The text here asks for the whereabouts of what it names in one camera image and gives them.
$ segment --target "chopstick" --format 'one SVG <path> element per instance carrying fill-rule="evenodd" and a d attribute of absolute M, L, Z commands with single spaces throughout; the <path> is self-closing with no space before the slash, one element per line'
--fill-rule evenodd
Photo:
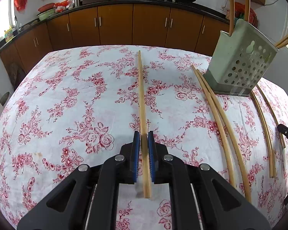
<path fill-rule="evenodd" d="M 248 22 L 250 17 L 251 0 L 245 0 L 244 20 Z"/>
<path fill-rule="evenodd" d="M 229 21 L 229 36 L 233 34 L 235 24 L 235 0 L 229 0 L 230 4 L 230 21 Z"/>
<path fill-rule="evenodd" d="M 287 40 L 288 40 L 288 34 L 286 34 L 284 36 L 284 38 L 280 39 L 277 43 L 275 43 L 274 46 L 277 47 L 278 45 L 280 45 L 281 43 L 283 43 L 284 41 L 287 41 Z"/>
<path fill-rule="evenodd" d="M 214 94 L 213 90 L 211 89 L 211 87 L 209 86 L 208 82 L 205 80 L 205 78 L 203 77 L 203 75 L 200 73 L 200 71 L 197 70 L 197 73 L 199 74 L 200 78 L 202 79 L 202 81 L 204 82 L 206 88 L 208 89 L 223 121 L 224 121 L 224 124 L 227 128 L 227 131 L 229 133 L 229 136 L 230 136 L 230 139 L 233 143 L 233 146 L 234 146 L 234 150 L 235 150 L 235 153 L 236 153 L 236 156 L 237 156 L 237 159 L 238 159 L 238 164 L 239 164 L 239 167 L 240 167 L 240 170 L 241 170 L 241 175 L 242 175 L 242 181 L 243 181 L 243 185 L 244 185 L 244 189 L 245 189 L 245 198 L 247 199 L 247 201 L 249 203 L 252 202 L 252 198 L 251 198 L 251 187 L 250 187 L 250 184 L 249 184 L 249 181 L 248 181 L 248 177 L 247 177 L 247 172 L 246 172 L 246 168 L 244 166 L 244 162 L 243 162 L 243 158 L 242 158 L 242 155 L 241 155 L 241 152 L 240 152 L 240 148 L 239 148 L 239 145 L 238 145 L 238 141 L 235 137 L 235 134 L 234 134 L 234 130 L 232 128 L 232 126 L 230 125 L 229 123 L 229 120 L 220 104 L 220 102 L 218 101 L 216 95 Z"/>
<path fill-rule="evenodd" d="M 225 153 L 225 159 L 226 159 L 226 163 L 227 163 L 227 167 L 228 167 L 228 174 L 229 174 L 229 182 L 230 184 L 236 188 L 236 181 L 235 181 L 235 177 L 234 177 L 234 167 L 233 167 L 233 163 L 232 163 L 232 160 L 230 158 L 230 152 L 229 152 L 229 144 L 228 144 L 228 141 L 227 141 L 227 137 L 225 135 L 225 131 L 224 131 L 224 128 L 223 128 L 223 125 L 222 125 L 222 122 L 221 122 L 221 119 L 220 119 L 220 116 L 218 114 L 218 111 L 217 111 L 217 108 L 211 98 L 211 95 L 210 93 L 208 92 L 198 70 L 195 69 L 195 67 L 192 65 L 192 69 L 198 79 L 198 81 L 200 82 L 200 86 L 202 87 L 203 91 L 204 91 L 204 94 L 208 100 L 208 103 L 209 103 L 209 106 L 212 110 L 212 114 L 214 115 L 214 119 L 216 120 L 216 123 L 217 123 L 217 126 L 218 126 L 218 129 L 219 129 L 219 132 L 220 132 L 220 136 L 221 136 L 221 140 L 222 140 L 222 143 L 223 143 L 223 148 L 224 148 L 224 153 Z"/>
<path fill-rule="evenodd" d="M 263 93 L 262 89 L 259 87 L 258 84 L 256 85 L 256 87 L 259 90 L 259 92 L 260 92 L 261 96 L 263 97 L 264 101 L 268 105 L 276 126 L 278 126 L 279 123 L 278 123 L 277 117 L 276 117 L 276 115 L 275 115 L 275 113 L 274 113 L 274 111 L 272 109 L 272 106 L 270 105 L 268 99 L 266 98 L 266 95 Z M 285 144 L 285 140 L 284 140 L 283 134 L 280 134 L 280 141 L 281 141 L 281 144 L 283 146 L 283 149 L 286 148 L 286 144 Z"/>
<path fill-rule="evenodd" d="M 144 85 L 143 85 L 143 67 L 141 51 L 138 52 L 138 79 L 139 79 L 139 106 L 140 106 L 140 132 L 141 132 L 141 153 L 143 169 L 143 192 L 144 198 L 151 197 L 151 178 L 147 146 L 147 126 L 145 115 Z"/>
<path fill-rule="evenodd" d="M 269 135 L 269 132 L 268 132 L 268 127 L 267 127 L 267 124 L 266 124 L 266 120 L 264 119 L 263 112 L 262 112 L 262 110 L 260 108 L 258 100 L 255 97 L 255 94 L 254 94 L 253 91 L 250 92 L 250 96 L 251 96 L 251 98 L 252 98 L 252 100 L 253 100 L 253 102 L 255 104 L 255 107 L 257 109 L 257 112 L 259 114 L 260 122 L 261 122 L 261 125 L 262 125 L 262 128 L 263 128 L 263 133 L 264 133 L 264 136 L 266 138 L 266 146 L 267 146 L 267 149 L 268 149 L 268 156 L 269 156 L 270 177 L 274 177 L 275 176 L 274 155 L 273 155 L 273 152 L 272 152 L 271 138 L 270 138 L 270 135 Z"/>
<path fill-rule="evenodd" d="M 288 41 L 284 41 L 283 43 L 279 44 L 279 45 L 276 46 L 276 47 L 277 47 L 277 49 L 280 49 L 280 48 L 282 48 L 282 47 L 284 47 L 284 46 L 286 46 L 286 45 L 288 45 Z"/>

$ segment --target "table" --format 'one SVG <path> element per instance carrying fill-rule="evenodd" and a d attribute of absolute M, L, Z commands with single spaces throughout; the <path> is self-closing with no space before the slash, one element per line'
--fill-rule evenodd
<path fill-rule="evenodd" d="M 0 117 L 0 211 L 16 227 L 78 165 L 102 164 L 139 130 L 137 51 L 142 52 L 147 127 L 155 141 L 185 163 L 208 163 L 228 180 L 220 134 L 191 64 L 205 72 L 210 57 L 143 46 L 96 46 L 47 54 L 17 88 Z M 288 126 L 288 96 L 262 78 L 259 86 L 280 123 Z M 283 150 L 273 117 L 254 89 L 275 152 L 269 178 L 267 148 L 249 97 L 218 95 L 231 122 L 252 189 L 252 203 L 275 225 L 288 191 L 288 142 Z M 237 181 L 240 168 L 228 137 Z M 117 229 L 171 229 L 167 185 L 143 199 L 139 182 L 119 189 Z"/>

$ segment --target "curved bamboo strip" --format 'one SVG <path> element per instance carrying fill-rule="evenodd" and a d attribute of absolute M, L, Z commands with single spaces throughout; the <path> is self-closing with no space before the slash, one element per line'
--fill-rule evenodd
<path fill-rule="evenodd" d="M 205 78 L 203 77 L 203 75 L 198 71 L 201 79 L 203 80 L 204 84 L 206 85 L 225 125 L 226 125 L 226 128 L 228 130 L 228 133 L 229 133 L 229 136 L 230 136 L 230 139 L 231 141 L 233 142 L 233 146 L 234 146 L 234 150 L 235 150 L 235 153 L 237 155 L 237 159 L 238 159 L 238 163 L 239 163 L 239 167 L 240 167 L 240 170 L 241 170 L 241 175 L 242 175 L 242 180 L 243 180 L 243 184 L 244 184 L 244 189 L 245 189 L 245 198 L 248 200 L 248 202 L 252 202 L 252 198 L 251 198 L 251 187 L 250 187 L 250 184 L 249 184 L 249 181 L 248 181 L 248 177 L 247 177 L 247 171 L 246 171 L 246 168 L 244 166 L 244 162 L 243 162 L 243 158 L 242 158 L 242 155 L 241 155 L 241 152 L 240 152 L 240 148 L 239 148 L 239 145 L 238 145 L 238 141 L 235 137 L 235 134 L 234 134 L 234 130 L 232 128 L 232 126 L 230 125 L 229 123 L 229 120 L 220 104 L 220 102 L 218 101 L 216 95 L 214 94 L 214 92 L 212 91 L 211 87 L 209 86 L 208 82 L 205 80 Z"/>

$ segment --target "plastic bag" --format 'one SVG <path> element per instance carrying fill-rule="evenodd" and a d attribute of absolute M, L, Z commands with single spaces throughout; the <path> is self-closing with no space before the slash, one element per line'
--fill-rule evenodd
<path fill-rule="evenodd" d="M 62 11 L 64 11 L 64 10 L 66 10 L 66 7 L 65 7 L 65 6 L 58 6 L 54 11 L 55 11 L 55 12 L 62 12 Z"/>
<path fill-rule="evenodd" d="M 26 8 L 28 0 L 14 0 L 14 6 L 17 9 L 17 11 L 22 11 Z"/>
<path fill-rule="evenodd" d="M 59 7 L 59 6 L 64 6 L 66 7 L 68 4 L 71 4 L 72 0 L 65 0 L 63 2 L 57 2 L 54 4 L 54 6 Z"/>

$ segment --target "stainless steel container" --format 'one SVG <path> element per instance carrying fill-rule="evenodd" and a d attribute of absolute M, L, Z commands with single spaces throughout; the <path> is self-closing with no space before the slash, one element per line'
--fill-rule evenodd
<path fill-rule="evenodd" d="M 80 0 L 74 0 L 74 6 L 75 7 L 80 6 Z"/>

